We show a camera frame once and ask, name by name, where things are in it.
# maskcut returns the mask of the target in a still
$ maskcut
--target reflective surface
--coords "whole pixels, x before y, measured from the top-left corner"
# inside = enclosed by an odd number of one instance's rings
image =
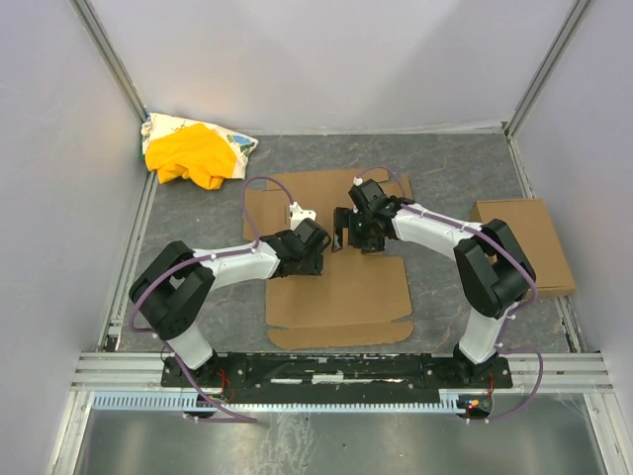
[[[501,412],[516,396],[497,396]],[[75,475],[604,474],[583,397],[542,396],[518,417],[261,414],[257,425],[93,411]]]

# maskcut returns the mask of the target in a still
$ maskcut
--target towel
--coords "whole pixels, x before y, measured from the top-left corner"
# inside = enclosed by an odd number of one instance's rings
[[[166,183],[177,177],[216,190],[227,178],[243,179],[258,141],[224,127],[152,113],[140,132],[149,171]]]

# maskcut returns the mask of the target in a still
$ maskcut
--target white wall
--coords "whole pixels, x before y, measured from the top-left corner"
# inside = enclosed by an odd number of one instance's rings
[[[0,472],[41,474],[144,172],[138,122],[69,2],[0,10]]]
[[[594,2],[518,136],[633,431],[633,3]]]
[[[149,109],[264,133],[507,120],[573,0],[93,0]]]

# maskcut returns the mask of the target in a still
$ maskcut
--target brown cardboard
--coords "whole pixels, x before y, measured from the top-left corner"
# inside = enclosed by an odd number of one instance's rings
[[[576,282],[543,200],[478,201],[473,221],[498,218],[509,224],[534,267],[540,297],[559,297],[576,290]]]
[[[293,193],[304,209],[316,211],[316,220],[331,234],[337,206],[351,207],[347,192],[356,170],[332,170],[273,175]],[[385,182],[383,170],[374,178],[388,194],[401,195],[395,182]],[[408,178],[402,180],[408,195]],[[247,190],[246,204],[259,231],[286,229],[288,199],[276,185],[267,191]],[[244,237],[252,232],[244,224]],[[394,322],[411,313],[403,259],[381,254],[362,255],[346,246],[324,256],[321,276],[290,276],[266,282],[266,322],[274,327],[269,338],[284,349],[356,346],[402,341],[412,322]]]

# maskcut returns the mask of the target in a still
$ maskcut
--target cardboard box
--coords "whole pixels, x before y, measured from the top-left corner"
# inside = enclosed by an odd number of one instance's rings
[[[509,224],[536,272],[540,297],[559,297],[576,290],[576,282],[543,200],[478,201],[472,221],[494,218]]]
[[[333,235],[333,211],[351,207],[347,192],[361,169],[282,173],[283,182],[304,209],[316,211],[316,220]],[[388,194],[401,195],[387,173],[365,175],[381,182]],[[404,185],[410,195],[407,177]],[[246,192],[246,205],[263,235],[287,229],[288,199],[269,183],[267,190]],[[244,237],[253,239],[244,222]],[[348,245],[324,256],[321,276],[289,276],[266,282],[268,336],[284,349],[357,346],[402,341],[413,331],[412,322],[395,322],[411,314],[405,264],[399,256],[363,255]]]

